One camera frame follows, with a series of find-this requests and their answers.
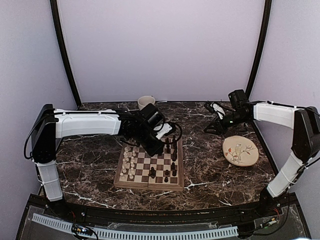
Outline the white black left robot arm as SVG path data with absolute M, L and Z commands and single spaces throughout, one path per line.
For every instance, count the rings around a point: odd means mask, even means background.
M 73 111 L 54 108 L 52 104 L 42 107 L 25 143 L 31 144 L 32 160 L 39 172 L 40 182 L 51 210 L 60 218 L 67 218 L 70 206 L 64 198 L 56 166 L 56 140 L 79 135 L 122 136 L 140 144 L 149 156 L 163 153 L 162 137 L 172 130 L 165 116 L 153 104 L 141 110 L 107 109 Z

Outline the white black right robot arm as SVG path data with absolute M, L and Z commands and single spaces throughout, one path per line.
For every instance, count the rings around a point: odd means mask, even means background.
M 204 107 L 216 118 L 204 129 L 214 135 L 225 134 L 229 128 L 255 121 L 261 127 L 274 124 L 284 127 L 280 133 L 272 129 L 267 137 L 269 146 L 286 147 L 288 158 L 281 161 L 277 175 L 266 187 L 266 194 L 275 199 L 294 185 L 304 169 L 315 162 L 320 152 L 320 112 L 314 106 L 293 106 L 271 101 L 242 101 L 233 109 L 218 102 L 207 101 Z

